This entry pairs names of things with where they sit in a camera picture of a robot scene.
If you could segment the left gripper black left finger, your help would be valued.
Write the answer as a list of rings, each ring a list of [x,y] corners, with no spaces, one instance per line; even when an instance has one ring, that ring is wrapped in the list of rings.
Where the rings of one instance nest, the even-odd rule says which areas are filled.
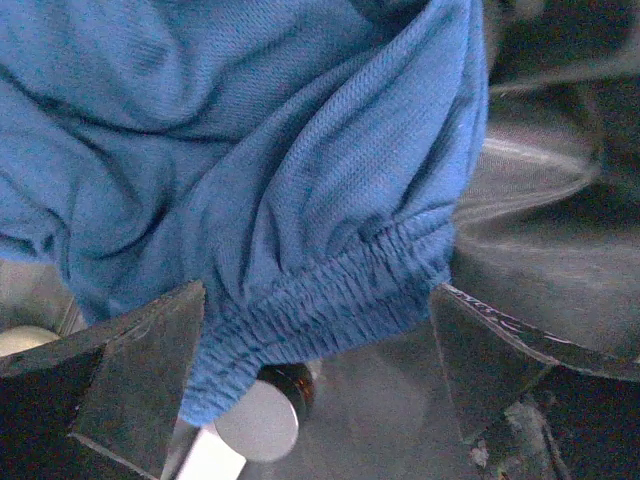
[[[158,479],[200,339],[205,289],[1,360],[4,479]]]

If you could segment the navy blue garment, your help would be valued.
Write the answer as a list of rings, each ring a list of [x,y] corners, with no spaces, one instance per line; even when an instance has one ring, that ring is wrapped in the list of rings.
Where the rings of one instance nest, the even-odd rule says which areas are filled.
[[[1,255],[91,324],[201,281],[203,426],[426,317],[487,104],[478,1],[5,1]]]

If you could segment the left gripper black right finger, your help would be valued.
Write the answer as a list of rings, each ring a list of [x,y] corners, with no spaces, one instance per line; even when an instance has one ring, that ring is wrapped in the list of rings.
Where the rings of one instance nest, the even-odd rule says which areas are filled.
[[[636,479],[639,364],[442,284],[431,324],[458,432],[482,479]]]

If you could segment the white cylindrical bottle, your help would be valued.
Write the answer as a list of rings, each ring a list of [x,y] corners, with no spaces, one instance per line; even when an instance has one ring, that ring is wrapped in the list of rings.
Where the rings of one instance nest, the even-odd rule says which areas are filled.
[[[300,425],[285,395],[258,380],[234,407],[198,431],[172,477],[237,479],[249,462],[285,457]]]

